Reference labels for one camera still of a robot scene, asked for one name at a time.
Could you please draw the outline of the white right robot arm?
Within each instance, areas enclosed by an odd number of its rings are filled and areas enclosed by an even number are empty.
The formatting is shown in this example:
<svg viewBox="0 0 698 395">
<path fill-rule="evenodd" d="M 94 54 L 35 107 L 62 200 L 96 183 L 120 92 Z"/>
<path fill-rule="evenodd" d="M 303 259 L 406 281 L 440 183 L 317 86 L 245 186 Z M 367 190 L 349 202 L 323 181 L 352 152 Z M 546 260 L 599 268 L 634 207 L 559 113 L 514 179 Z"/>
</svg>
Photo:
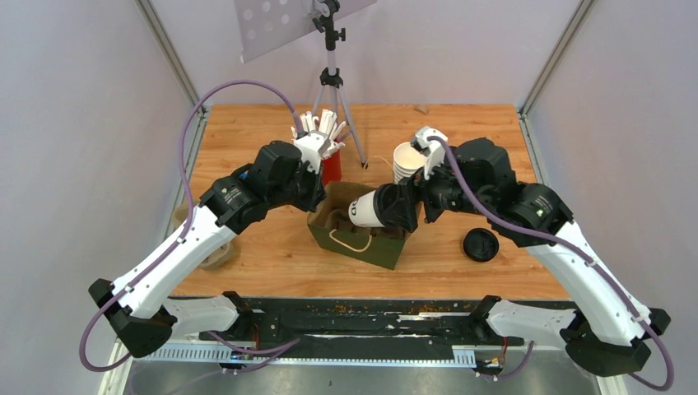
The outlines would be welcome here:
<svg viewBox="0 0 698 395">
<path fill-rule="evenodd" d="M 484 216 L 491 228 L 542 263 L 574 302 L 546 309 L 488 295 L 470 317 L 480 343 L 517 337 L 553 346 L 600 377 L 639 378 L 649 344 L 671 322 L 663 309 L 639 302 L 589 246 L 571 210 L 543 184 L 517 180 L 507 151 L 484 137 L 450 146 L 438 136 L 416 137 L 426 166 L 397 184 L 381 186 L 370 207 L 383 227 L 414 231 L 445 211 Z"/>
</svg>

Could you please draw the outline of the cardboard cup carrier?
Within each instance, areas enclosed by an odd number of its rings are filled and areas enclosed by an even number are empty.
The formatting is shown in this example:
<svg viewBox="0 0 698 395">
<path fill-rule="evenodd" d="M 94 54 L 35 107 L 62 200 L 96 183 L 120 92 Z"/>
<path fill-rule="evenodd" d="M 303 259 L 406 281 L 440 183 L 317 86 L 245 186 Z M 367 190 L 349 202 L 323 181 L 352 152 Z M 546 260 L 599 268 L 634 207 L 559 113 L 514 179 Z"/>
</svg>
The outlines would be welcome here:
<svg viewBox="0 0 698 395">
<path fill-rule="evenodd" d="M 354 225 L 348 214 L 342 209 L 332 210 L 328 214 L 324 225 L 330 230 L 348 232 L 356 235 L 371 235 L 373 237 L 405 240 L 410 237 L 410 234 L 399 228 L 383 228 L 383 227 L 360 227 Z"/>
</svg>

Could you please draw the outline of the green paper bag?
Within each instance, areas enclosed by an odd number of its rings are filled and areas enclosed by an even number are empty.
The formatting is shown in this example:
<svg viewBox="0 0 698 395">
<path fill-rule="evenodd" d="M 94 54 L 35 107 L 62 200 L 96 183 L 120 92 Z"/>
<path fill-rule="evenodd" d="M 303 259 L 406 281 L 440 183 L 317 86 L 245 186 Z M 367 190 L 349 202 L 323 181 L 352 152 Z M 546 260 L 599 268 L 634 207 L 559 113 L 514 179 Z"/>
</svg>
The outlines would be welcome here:
<svg viewBox="0 0 698 395">
<path fill-rule="evenodd" d="M 364 184 L 344 181 L 329 183 L 325 187 L 326 199 L 319 204 L 316 212 L 308 215 L 307 226 L 320 248 L 376 267 L 393 270 L 409 238 L 396 240 L 356 235 L 330 230 L 324 225 L 332 210 L 342 209 L 347 213 L 355 199 L 374 190 L 374 187 Z"/>
</svg>

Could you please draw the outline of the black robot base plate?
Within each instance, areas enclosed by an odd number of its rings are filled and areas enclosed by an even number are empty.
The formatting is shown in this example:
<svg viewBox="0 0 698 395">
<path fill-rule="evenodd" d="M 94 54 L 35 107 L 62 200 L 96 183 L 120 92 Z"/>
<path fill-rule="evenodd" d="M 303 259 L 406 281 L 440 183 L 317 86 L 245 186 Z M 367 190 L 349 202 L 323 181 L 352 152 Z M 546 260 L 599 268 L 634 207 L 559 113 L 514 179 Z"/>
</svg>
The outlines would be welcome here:
<svg viewBox="0 0 698 395">
<path fill-rule="evenodd" d="M 293 345 L 288 358 L 447 360 L 453 346 L 522 346 L 524 340 L 478 336 L 470 328 L 475 300 L 332 298 L 244 299 L 248 306 L 219 337 L 262 349 Z"/>
</svg>

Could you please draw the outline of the white paper cup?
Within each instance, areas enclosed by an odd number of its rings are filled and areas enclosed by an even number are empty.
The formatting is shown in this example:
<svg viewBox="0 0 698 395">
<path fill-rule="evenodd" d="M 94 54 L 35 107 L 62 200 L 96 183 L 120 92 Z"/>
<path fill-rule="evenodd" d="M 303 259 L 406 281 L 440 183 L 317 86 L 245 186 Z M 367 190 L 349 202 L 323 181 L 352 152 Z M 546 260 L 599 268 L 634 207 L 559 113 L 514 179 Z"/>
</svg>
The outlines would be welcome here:
<svg viewBox="0 0 698 395">
<path fill-rule="evenodd" d="M 383 227 L 374 212 L 375 190 L 355 199 L 348 208 L 350 221 L 360 227 Z"/>
</svg>

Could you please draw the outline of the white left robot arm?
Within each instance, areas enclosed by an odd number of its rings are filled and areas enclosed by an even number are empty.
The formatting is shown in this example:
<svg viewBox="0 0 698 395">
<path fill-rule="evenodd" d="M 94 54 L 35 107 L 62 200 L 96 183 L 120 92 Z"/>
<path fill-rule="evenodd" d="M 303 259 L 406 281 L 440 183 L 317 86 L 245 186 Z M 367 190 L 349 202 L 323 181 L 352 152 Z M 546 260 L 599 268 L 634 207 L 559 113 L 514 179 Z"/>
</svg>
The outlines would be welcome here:
<svg viewBox="0 0 698 395">
<path fill-rule="evenodd" d="M 191 216 L 133 270 L 90 286 L 131 356 L 148 356 L 172 337 L 199 332 L 224 332 L 233 340 L 250 334 L 253 320 L 232 293 L 189 300 L 170 293 L 205 258 L 272 209 L 313 211 L 326 196 L 322 154 L 327 146 L 320 137 L 305 136 L 261 147 L 253 163 L 217 179 Z"/>
</svg>

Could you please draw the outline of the black plastic cup lid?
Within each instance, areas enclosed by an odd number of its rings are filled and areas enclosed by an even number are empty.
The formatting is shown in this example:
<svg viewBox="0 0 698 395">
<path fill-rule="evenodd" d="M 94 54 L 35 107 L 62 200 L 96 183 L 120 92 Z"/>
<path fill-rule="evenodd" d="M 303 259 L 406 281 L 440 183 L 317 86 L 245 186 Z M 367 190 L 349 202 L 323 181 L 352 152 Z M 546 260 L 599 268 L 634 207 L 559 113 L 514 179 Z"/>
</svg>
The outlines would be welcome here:
<svg viewBox="0 0 698 395">
<path fill-rule="evenodd" d="M 383 227 L 405 229 L 402 187 L 384 184 L 375 190 L 373 198 L 375 215 Z"/>
</svg>

